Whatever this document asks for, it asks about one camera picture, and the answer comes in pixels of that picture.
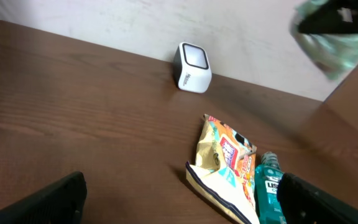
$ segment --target blue plastic bottle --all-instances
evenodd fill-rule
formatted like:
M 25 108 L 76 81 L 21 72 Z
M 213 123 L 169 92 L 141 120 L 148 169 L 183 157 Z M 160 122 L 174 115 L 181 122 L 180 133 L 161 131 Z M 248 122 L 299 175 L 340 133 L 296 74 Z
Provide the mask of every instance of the blue plastic bottle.
M 287 223 L 277 200 L 278 182 L 282 176 L 277 155 L 266 152 L 262 156 L 262 164 L 255 170 L 260 224 Z

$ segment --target wooden table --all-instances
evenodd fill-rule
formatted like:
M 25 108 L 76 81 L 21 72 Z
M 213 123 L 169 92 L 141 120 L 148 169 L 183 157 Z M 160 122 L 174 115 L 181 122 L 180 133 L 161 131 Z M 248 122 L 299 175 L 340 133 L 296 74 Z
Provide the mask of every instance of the wooden table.
M 0 21 L 0 209 L 80 170 L 82 223 L 226 223 L 184 176 L 204 113 L 358 208 L 358 132 L 320 102 L 219 75 L 180 91 L 168 62 Z

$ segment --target snack bag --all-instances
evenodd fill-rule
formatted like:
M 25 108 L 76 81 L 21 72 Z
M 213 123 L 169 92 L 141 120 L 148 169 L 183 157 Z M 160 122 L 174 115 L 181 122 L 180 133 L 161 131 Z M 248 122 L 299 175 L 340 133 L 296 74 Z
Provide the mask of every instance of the snack bag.
M 256 146 L 228 125 L 204 115 L 196 164 L 186 178 L 205 198 L 238 223 L 259 223 L 255 212 Z

